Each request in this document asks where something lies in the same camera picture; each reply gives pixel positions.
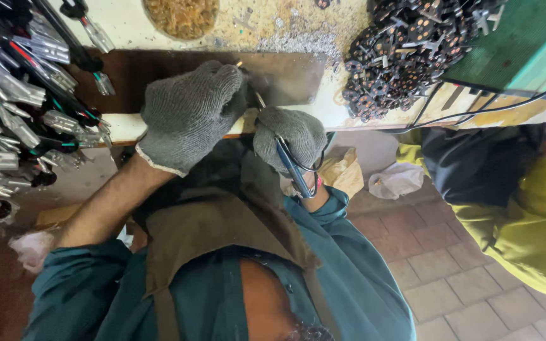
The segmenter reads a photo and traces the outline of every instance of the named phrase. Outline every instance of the teal shirt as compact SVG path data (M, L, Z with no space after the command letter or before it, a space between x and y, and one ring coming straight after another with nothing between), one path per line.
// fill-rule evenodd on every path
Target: teal shirt
M389 268L374 246L346 220L348 197L308 213L299 201L284 206L322 261L317 277L341 338L415 341L414 322ZM275 272L296 318L320 319L299 268L275 255L231 246L192 260L170 285L181 340L248 341L239 260ZM146 249L135 254L118 240L59 248L33 284L35 301L23 340L157 340L154 302L143 298Z

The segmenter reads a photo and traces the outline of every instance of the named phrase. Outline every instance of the glove cuff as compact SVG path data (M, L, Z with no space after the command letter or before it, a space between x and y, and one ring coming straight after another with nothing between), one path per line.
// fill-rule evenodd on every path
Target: glove cuff
M182 170L179 170L179 169L174 169L174 168L170 168L170 167L165 167L165 166L162 166L162 165L158 165L156 164L155 162L153 162L153 160L147 155L145 154L145 152L140 148L140 143L137 143L136 144L136 153L138 153L140 155L141 158L143 158L145 161L147 161L149 163L149 166L155 168L155 169L159 169L159 170L162 170L164 172L169 172L169 173L172 173L172 174L176 174L178 176L180 176L181 178L184 178L185 176L187 176L188 173L185 173L183 172Z

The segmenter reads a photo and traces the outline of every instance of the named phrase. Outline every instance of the brown apron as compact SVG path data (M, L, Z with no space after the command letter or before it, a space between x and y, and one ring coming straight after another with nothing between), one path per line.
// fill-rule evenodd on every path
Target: brown apron
M249 181L242 179L242 200L221 189L191 189L183 197L199 200L161 209L147 219L152 241L145 297L154 296L160 341L179 340L169 286L180 267L230 245L269 252L299 266L320 320L340 339L315 274L321 262L284 210L277 174L271 176L269 168L262 170Z

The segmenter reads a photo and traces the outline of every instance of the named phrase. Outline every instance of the gray knit glove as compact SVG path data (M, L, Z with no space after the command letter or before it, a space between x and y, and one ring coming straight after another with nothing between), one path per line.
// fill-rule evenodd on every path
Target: gray knit glove
M149 84L141 112L148 131L138 154L152 167L186 176L246 111L243 80L236 66L208 61Z
M276 149L275 135L281 136L296 160L313 166L326 147L326 131L315 117L302 111L266 107L258 114L254 135L254 152L277 172L289 177Z

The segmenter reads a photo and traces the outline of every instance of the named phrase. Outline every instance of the workbench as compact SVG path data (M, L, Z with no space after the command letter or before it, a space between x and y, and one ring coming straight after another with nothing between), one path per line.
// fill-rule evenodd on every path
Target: workbench
M58 9L61 0L49 0ZM322 121L329 131L353 129L404 128L412 122L425 103L419 99L409 111L390 111L382 120L363 123L350 118L341 96L348 73L343 67L345 53L353 39L368 26L365 0L333 0L321 10L314 0L221 0L214 29L200 39L181 41L157 31L143 8L142 0L87 0L89 17L108 33L117 49L191 52L242 53L315 53L325 59L317 96L309 105L288 109L307 112ZM63 17L85 46L93 46L78 21ZM524 100L501 96L491 107ZM477 109L485 98L470 95L469 88L444 83L430 103L421 122ZM131 144L146 130L137 113L105 113L112 140ZM229 134L254 132L255 113L248 112ZM503 126L546 121L546 100L536 101L510 112L487 113L463 125Z

